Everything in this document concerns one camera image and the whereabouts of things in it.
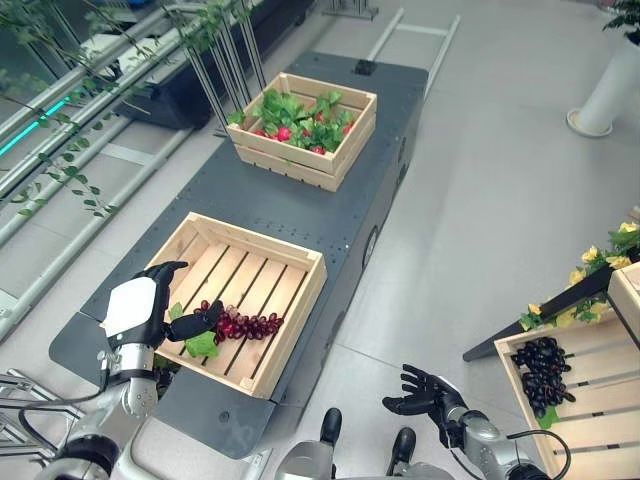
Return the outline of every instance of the metal frame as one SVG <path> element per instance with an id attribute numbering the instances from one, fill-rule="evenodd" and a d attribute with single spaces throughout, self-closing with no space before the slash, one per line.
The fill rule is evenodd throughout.
<path id="1" fill-rule="evenodd" d="M 341 17 L 354 17 L 373 20 L 380 9 L 369 6 L 369 0 L 331 0 L 329 7 L 322 13 L 326 15 L 336 15 Z"/>
<path id="2" fill-rule="evenodd" d="M 403 16 L 404 16 L 404 8 L 399 8 L 396 14 L 393 16 L 393 18 L 389 22 L 389 24 L 387 25 L 387 27 L 382 32 L 382 35 L 380 36 L 380 38 L 378 38 L 378 41 L 374 44 L 373 48 L 371 49 L 371 52 L 369 52 L 369 55 L 367 56 L 367 60 L 369 61 L 375 60 L 375 58 L 380 53 L 380 50 L 382 50 L 385 43 L 387 43 L 387 40 L 389 40 L 389 37 L 396 30 L 444 37 L 444 40 L 442 41 L 442 45 L 440 45 L 440 50 L 438 51 L 438 54 L 436 55 L 435 60 L 431 64 L 431 68 L 429 69 L 429 79 L 427 81 L 427 88 L 424 91 L 424 100 L 426 101 L 427 96 L 431 91 L 431 87 L 433 86 L 433 82 L 438 76 L 438 72 L 440 71 L 442 62 L 444 61 L 444 57 L 449 51 L 449 47 L 451 46 L 451 41 L 453 40 L 453 36 L 456 34 L 456 31 L 458 30 L 461 17 L 460 15 L 456 15 L 453 21 L 451 22 L 451 25 L 449 25 L 449 28 L 447 30 L 444 30 L 441 28 L 423 27 L 421 25 L 410 25 L 408 23 L 400 23 L 400 20 L 402 19 Z"/>

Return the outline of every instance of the white pole base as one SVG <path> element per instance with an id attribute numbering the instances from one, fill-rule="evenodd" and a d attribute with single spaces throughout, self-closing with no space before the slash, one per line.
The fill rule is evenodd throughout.
<path id="1" fill-rule="evenodd" d="M 607 128 L 604 132 L 590 132 L 588 130 L 585 130 L 580 125 L 579 114 L 580 114 L 579 108 L 572 108 L 567 112 L 567 125 L 569 125 L 569 128 L 574 132 L 576 132 L 578 135 L 582 135 L 583 137 L 587 137 L 587 138 L 601 138 L 601 137 L 606 137 L 613 131 L 613 123 L 609 125 L 609 128 Z"/>

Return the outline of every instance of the grape bunch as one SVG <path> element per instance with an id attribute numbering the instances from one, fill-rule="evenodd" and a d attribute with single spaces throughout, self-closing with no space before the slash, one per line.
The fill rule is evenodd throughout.
<path id="1" fill-rule="evenodd" d="M 206 312 L 209 309 L 209 302 L 202 300 L 200 308 L 196 308 L 193 313 Z M 231 338 L 239 340 L 262 340 L 269 335 L 275 335 L 280 330 L 284 320 L 277 313 L 272 313 L 269 318 L 264 315 L 258 317 L 253 315 L 241 315 L 233 305 L 227 307 L 218 316 L 216 326 L 212 331 L 216 334 L 213 343 L 218 345 L 225 339 Z"/>
<path id="2" fill-rule="evenodd" d="M 522 389 L 529 399 L 536 418 L 544 417 L 548 406 L 556 406 L 564 400 L 575 402 L 562 383 L 562 373 L 571 370 L 564 358 L 565 351 L 552 337 L 542 337 L 524 344 L 511 359 L 518 367 L 526 366 L 529 372 L 522 374 Z"/>

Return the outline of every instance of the gray table top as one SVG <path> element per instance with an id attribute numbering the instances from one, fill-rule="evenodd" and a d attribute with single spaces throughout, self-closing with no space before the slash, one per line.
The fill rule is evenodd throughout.
<path id="1" fill-rule="evenodd" d="M 98 322 L 110 291 L 144 268 L 189 211 L 323 252 L 328 279 L 311 311 L 271 400 L 248 397 L 182 368 L 154 416 L 210 447 L 239 458 L 258 442 L 281 400 L 340 275 L 380 182 L 395 161 L 407 117 L 422 102 L 426 70 L 377 64 L 371 76 L 353 72 L 357 60 L 307 52 L 290 73 L 378 94 L 376 129 L 336 193 L 241 162 L 227 140 L 52 342 L 49 354 L 83 378 L 98 382 L 96 354 L 107 343 Z M 219 421 L 223 412 L 227 422 Z"/>

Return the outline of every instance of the black cable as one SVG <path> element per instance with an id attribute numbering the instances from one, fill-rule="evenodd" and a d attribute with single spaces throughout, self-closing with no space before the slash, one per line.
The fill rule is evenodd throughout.
<path id="1" fill-rule="evenodd" d="M 43 408 L 43 407 L 75 405 L 76 403 L 83 403 L 83 402 L 88 402 L 89 400 L 93 400 L 94 398 L 97 398 L 100 395 L 102 395 L 107 389 L 107 386 L 109 385 L 109 373 L 110 373 L 110 370 L 108 368 L 100 371 L 100 376 L 101 376 L 100 388 L 94 394 L 87 395 L 86 397 L 78 397 L 78 398 L 60 398 L 57 400 L 41 400 L 41 401 L 32 402 L 28 405 L 25 405 L 18 411 L 18 421 L 20 422 L 20 425 L 22 425 L 22 428 L 24 428 L 29 435 L 31 435 L 33 438 L 35 438 L 40 443 L 45 445 L 53 453 L 56 453 L 58 451 L 58 447 L 56 447 L 53 443 L 51 443 L 44 435 L 38 432 L 33 427 L 33 425 L 29 423 L 29 420 L 27 420 L 26 412 L 49 410 L 48 408 Z"/>
<path id="2" fill-rule="evenodd" d="M 553 477 L 551 480 L 561 480 L 562 478 L 564 478 L 564 476 L 569 471 L 569 467 L 571 466 L 571 450 L 569 450 L 569 445 L 567 445 L 567 443 L 560 437 L 560 435 L 550 432 L 548 430 L 526 430 L 524 432 L 512 433 L 511 435 L 507 435 L 507 439 L 514 440 L 516 438 L 528 437 L 532 435 L 548 435 L 558 440 L 558 442 L 560 442 L 560 444 L 562 445 L 562 448 L 564 448 L 566 460 L 564 462 L 564 466 L 562 467 L 562 470 L 560 470 L 560 473 L 558 473 L 558 475 Z M 458 462 L 458 465 L 460 465 L 462 469 L 465 472 L 467 472 L 471 478 L 474 478 L 475 480 L 484 480 L 478 477 L 476 474 L 474 474 L 471 470 L 469 470 L 467 466 L 464 463 L 462 463 L 462 460 L 460 460 L 458 456 L 455 453 L 453 453 L 453 450 L 450 450 L 450 452 L 451 452 L 451 455 L 453 455 L 453 458 L 455 459 L 455 461 Z M 516 455 L 518 455 L 517 452 L 518 452 L 518 443 L 516 442 Z"/>
<path id="3" fill-rule="evenodd" d="M 562 470 L 560 470 L 560 473 L 558 473 L 558 475 L 553 477 L 551 480 L 560 480 L 561 478 L 564 478 L 564 476 L 569 471 L 569 467 L 571 466 L 571 450 L 569 450 L 569 445 L 567 445 L 567 443 L 560 437 L 560 435 L 548 430 L 526 430 L 524 432 L 512 433 L 511 435 L 507 435 L 507 438 L 509 440 L 513 440 L 514 438 L 528 437 L 531 435 L 547 435 L 549 437 L 555 438 L 558 442 L 560 442 L 560 445 L 562 445 L 562 448 L 564 448 L 566 460 L 564 461 L 564 466 L 562 467 Z"/>

